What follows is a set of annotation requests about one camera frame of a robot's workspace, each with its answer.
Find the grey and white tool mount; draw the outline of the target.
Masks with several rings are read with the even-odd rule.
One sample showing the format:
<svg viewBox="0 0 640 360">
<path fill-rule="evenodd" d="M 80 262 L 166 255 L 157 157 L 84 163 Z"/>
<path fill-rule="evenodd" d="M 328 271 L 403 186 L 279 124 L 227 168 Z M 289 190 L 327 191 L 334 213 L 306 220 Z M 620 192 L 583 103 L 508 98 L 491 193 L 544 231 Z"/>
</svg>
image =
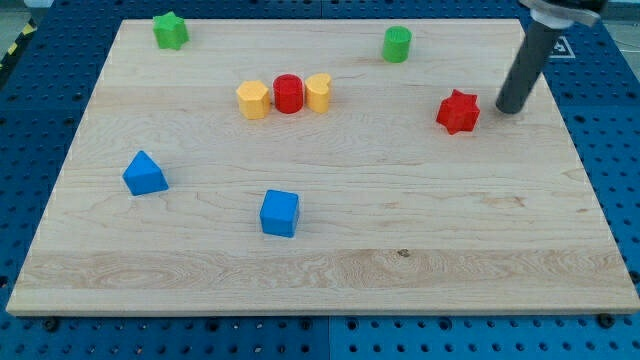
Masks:
<svg viewBox="0 0 640 360">
<path fill-rule="evenodd" d="M 607 0 L 519 0 L 530 10 L 532 19 L 551 29 L 567 29 L 574 23 L 594 26 L 607 6 Z"/>
</svg>

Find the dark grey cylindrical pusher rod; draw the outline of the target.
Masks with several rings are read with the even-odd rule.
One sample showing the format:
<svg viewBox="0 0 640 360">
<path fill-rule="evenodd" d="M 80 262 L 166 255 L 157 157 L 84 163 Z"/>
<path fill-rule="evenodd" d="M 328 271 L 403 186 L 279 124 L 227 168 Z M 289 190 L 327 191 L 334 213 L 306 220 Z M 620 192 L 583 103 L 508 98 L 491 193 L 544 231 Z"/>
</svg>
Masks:
<svg viewBox="0 0 640 360">
<path fill-rule="evenodd" d="M 562 34 L 536 20 L 532 21 L 496 100 L 505 114 L 519 113 Z"/>
</svg>

